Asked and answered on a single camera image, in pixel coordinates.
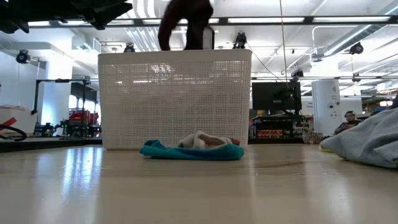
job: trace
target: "box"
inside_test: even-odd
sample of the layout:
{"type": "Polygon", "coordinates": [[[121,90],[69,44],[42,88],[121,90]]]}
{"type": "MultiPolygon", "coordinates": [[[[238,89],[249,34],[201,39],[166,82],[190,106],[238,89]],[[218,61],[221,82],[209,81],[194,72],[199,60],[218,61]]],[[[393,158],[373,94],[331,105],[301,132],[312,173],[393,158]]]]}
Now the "box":
{"type": "Polygon", "coordinates": [[[166,146],[197,131],[248,144],[250,50],[99,55],[106,149],[166,146]]]}
{"type": "MultiPolygon", "coordinates": [[[[12,108],[0,108],[0,124],[20,129],[28,135],[33,135],[36,121],[37,114],[31,115],[30,111],[22,111],[12,108]]],[[[17,133],[8,129],[3,129],[0,130],[0,134],[12,135],[17,133]]]]}

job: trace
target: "red machine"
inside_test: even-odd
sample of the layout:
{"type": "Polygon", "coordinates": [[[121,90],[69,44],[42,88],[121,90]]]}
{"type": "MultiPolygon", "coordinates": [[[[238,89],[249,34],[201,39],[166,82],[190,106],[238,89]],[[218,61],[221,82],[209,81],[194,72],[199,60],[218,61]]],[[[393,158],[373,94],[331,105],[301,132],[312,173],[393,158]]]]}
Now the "red machine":
{"type": "MultiPolygon", "coordinates": [[[[81,109],[70,109],[69,110],[69,121],[70,123],[75,123],[75,122],[81,122],[81,117],[82,117],[82,112],[81,109]]],[[[97,124],[97,119],[99,118],[98,113],[90,113],[88,110],[85,110],[84,113],[84,122],[91,124],[91,125],[96,125],[97,124]]]]}

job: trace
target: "red object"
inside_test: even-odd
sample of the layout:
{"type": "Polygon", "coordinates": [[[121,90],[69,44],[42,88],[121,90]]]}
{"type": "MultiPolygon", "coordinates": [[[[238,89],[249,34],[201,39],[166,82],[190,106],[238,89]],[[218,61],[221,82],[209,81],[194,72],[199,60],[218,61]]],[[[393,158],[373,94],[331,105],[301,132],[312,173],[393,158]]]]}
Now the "red object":
{"type": "MultiPolygon", "coordinates": [[[[81,115],[81,109],[69,110],[69,121],[81,121],[81,115]]],[[[96,124],[98,118],[98,113],[90,113],[89,111],[85,111],[84,122],[96,124]]]]}
{"type": "Polygon", "coordinates": [[[231,140],[232,144],[234,144],[235,146],[239,146],[241,144],[241,142],[236,139],[231,138],[230,140],[231,140]]]}
{"type": "Polygon", "coordinates": [[[11,118],[11,119],[9,119],[8,121],[4,122],[4,123],[1,124],[1,125],[11,126],[11,125],[15,124],[16,122],[17,122],[17,119],[11,118]]]}

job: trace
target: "white cylinder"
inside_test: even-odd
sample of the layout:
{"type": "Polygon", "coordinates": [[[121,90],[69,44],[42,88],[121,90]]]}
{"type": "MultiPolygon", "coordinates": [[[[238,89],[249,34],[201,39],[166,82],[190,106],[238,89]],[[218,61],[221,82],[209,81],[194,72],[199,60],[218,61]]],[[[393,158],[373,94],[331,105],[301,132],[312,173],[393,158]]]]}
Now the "white cylinder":
{"type": "Polygon", "coordinates": [[[331,136],[341,124],[341,101],[338,80],[319,80],[312,83],[313,118],[315,132],[331,136]]]}

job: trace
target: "monitor screen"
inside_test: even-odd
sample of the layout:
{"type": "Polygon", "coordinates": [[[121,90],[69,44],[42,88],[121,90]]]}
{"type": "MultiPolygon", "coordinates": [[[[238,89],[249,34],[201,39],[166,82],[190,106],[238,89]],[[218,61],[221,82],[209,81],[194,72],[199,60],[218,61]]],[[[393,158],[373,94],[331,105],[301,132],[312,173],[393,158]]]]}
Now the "monitor screen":
{"type": "Polygon", "coordinates": [[[254,110],[294,110],[295,101],[289,97],[289,91],[296,87],[296,96],[299,98],[298,108],[301,110],[301,91],[299,82],[263,82],[252,83],[252,99],[254,110]]]}

